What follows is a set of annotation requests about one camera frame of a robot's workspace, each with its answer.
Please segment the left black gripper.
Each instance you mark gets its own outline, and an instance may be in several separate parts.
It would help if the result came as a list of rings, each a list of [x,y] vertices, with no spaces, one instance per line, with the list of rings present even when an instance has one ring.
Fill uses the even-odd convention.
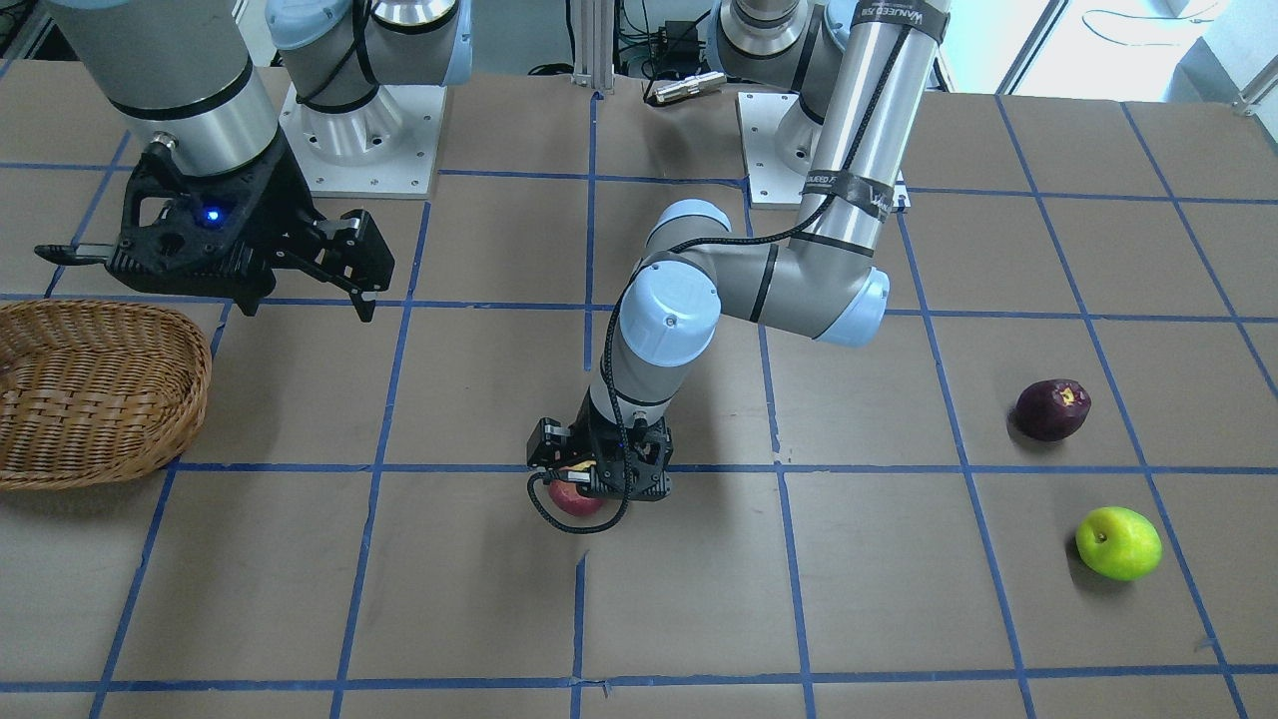
[[[529,467],[573,473],[584,496],[661,501],[670,494],[674,441],[666,419],[620,429],[602,414],[580,414],[567,427],[541,418],[527,441]]]

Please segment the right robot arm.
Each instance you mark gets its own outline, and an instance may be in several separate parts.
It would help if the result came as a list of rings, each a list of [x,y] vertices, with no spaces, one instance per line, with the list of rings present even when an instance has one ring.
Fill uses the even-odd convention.
[[[137,292],[227,299],[244,315],[279,269],[332,284],[371,322],[395,259],[367,209],[328,218],[314,193],[426,195],[440,119],[427,91],[473,68],[466,1],[270,1],[291,77],[275,109],[227,1],[52,1],[52,19],[144,140],[114,241],[41,245]]]

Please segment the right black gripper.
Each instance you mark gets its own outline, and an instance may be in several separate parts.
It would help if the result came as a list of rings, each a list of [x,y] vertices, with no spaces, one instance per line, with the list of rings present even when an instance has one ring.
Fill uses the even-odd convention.
[[[256,315],[275,268],[343,290],[362,323],[389,290],[395,259],[369,211],[325,218],[314,208],[284,132],[256,160],[216,176],[189,176],[176,143],[155,138],[125,186],[125,209],[106,272],[141,292],[233,299]]]

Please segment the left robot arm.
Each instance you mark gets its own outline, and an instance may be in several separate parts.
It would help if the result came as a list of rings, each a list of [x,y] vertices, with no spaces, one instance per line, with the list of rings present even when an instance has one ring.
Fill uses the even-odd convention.
[[[875,266],[898,209],[898,169],[950,1],[720,1],[711,65],[776,91],[771,120],[739,102],[753,199],[794,223],[736,238],[704,201],[668,206],[613,307],[576,418],[541,419],[530,485],[583,497],[667,496],[666,414],[726,315],[828,345],[875,337],[889,277]]]

